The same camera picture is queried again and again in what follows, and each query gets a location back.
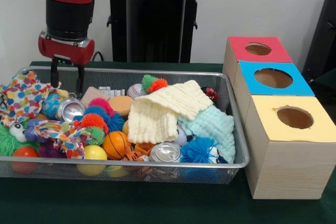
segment light blue cloth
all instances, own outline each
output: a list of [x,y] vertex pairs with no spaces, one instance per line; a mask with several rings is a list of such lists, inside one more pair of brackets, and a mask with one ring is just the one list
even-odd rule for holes
[[208,137],[214,139],[218,145],[219,154],[229,163],[235,160],[235,140],[233,130],[234,119],[215,106],[210,106],[198,113],[194,121],[189,121],[182,116],[178,117],[178,122],[187,135]]

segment cream towel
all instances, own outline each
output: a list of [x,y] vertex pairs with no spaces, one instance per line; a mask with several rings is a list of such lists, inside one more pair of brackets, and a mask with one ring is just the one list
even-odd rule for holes
[[177,117],[194,120],[212,101],[194,80],[136,98],[128,117],[131,143],[162,143],[177,138]]

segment blue box lid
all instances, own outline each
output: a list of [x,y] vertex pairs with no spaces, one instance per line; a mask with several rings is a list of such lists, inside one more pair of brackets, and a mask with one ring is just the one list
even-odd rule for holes
[[293,63],[239,61],[239,64],[251,94],[314,96]]

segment stacked boxes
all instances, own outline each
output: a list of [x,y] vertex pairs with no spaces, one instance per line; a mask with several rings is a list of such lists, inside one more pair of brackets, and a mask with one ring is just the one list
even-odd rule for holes
[[336,164],[336,126],[277,38],[229,37],[232,82],[255,199],[318,199]]

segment purple toy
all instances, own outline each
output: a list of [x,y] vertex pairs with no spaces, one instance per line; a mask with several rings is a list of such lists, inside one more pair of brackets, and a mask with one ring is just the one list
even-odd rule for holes
[[61,153],[54,148],[52,141],[49,141],[40,146],[40,157],[54,157],[54,158],[67,158],[65,153]]
[[40,119],[30,119],[29,122],[27,123],[27,131],[25,132],[25,137],[28,141],[35,141],[35,140],[39,140],[41,143],[47,143],[49,142],[49,139],[38,136],[35,134],[34,132],[34,123],[35,122],[39,122],[39,121],[43,121]]

